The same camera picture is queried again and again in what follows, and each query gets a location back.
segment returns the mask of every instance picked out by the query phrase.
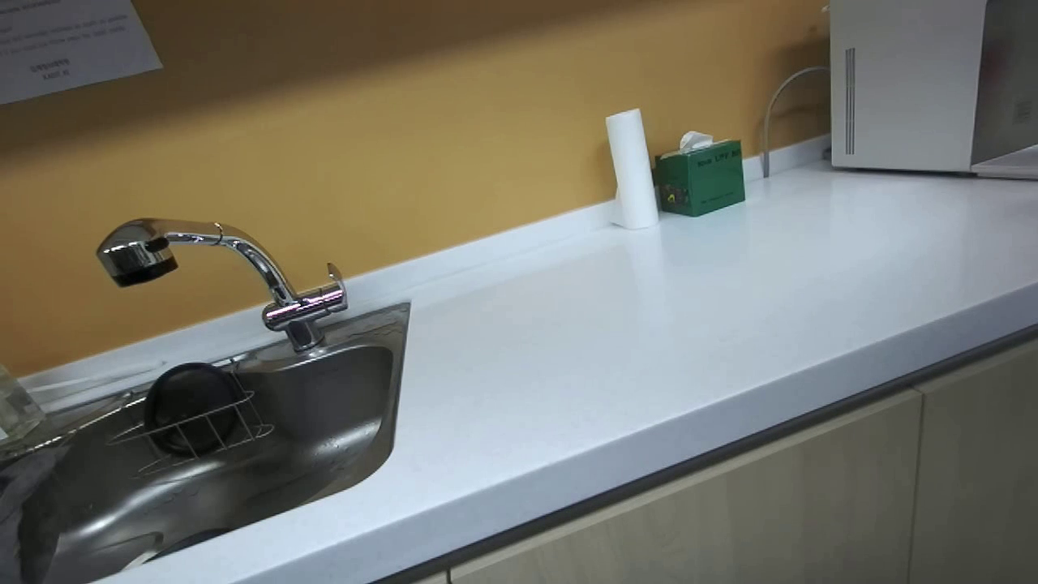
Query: green tissue box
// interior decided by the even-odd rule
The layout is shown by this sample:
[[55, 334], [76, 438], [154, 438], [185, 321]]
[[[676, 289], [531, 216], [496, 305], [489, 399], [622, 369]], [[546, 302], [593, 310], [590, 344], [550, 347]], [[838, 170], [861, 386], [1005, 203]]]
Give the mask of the green tissue box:
[[659, 208], [672, 215], [696, 216], [747, 202], [742, 145], [733, 138], [655, 156], [651, 183]]

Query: paper sign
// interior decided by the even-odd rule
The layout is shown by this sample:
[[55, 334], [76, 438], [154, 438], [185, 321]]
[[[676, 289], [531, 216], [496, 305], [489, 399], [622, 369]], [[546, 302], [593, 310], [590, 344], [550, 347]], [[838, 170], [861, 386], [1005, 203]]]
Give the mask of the paper sign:
[[0, 104], [163, 68], [131, 0], [0, 0]]

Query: faucet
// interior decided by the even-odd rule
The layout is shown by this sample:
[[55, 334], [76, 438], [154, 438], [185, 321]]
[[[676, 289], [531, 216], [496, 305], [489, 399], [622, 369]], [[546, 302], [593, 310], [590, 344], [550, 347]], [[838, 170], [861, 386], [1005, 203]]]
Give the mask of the faucet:
[[217, 222], [135, 216], [100, 239], [96, 258], [118, 284], [139, 284], [174, 269], [167, 244], [238, 250], [273, 294], [273, 305], [263, 309], [263, 324], [270, 330], [286, 330], [294, 354], [322, 354], [323, 338], [316, 321], [346, 309], [346, 284], [331, 263], [331, 284], [298, 294], [279, 263], [253, 236]]

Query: yellow wall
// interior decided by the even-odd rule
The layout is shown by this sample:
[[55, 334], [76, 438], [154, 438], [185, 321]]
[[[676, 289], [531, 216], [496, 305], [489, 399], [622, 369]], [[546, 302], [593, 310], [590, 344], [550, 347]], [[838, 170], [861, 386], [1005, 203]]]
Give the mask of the yellow wall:
[[[769, 91], [828, 37], [819, 0], [135, 11], [163, 71], [0, 108], [0, 359], [18, 372], [266, 300], [212, 250], [109, 284], [95, 248], [127, 216], [238, 224], [304, 289], [323, 258], [367, 271], [602, 202], [613, 110], [643, 108], [655, 151], [686, 127], [752, 151]], [[775, 142], [823, 119], [795, 108]]]

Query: paper towel roll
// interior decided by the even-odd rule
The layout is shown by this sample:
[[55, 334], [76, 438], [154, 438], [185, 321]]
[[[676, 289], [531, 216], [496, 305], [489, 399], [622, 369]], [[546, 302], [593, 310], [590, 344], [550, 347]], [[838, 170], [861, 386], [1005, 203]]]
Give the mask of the paper towel roll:
[[629, 229], [659, 228], [643, 110], [618, 110], [606, 116], [606, 134], [617, 172], [617, 224]]

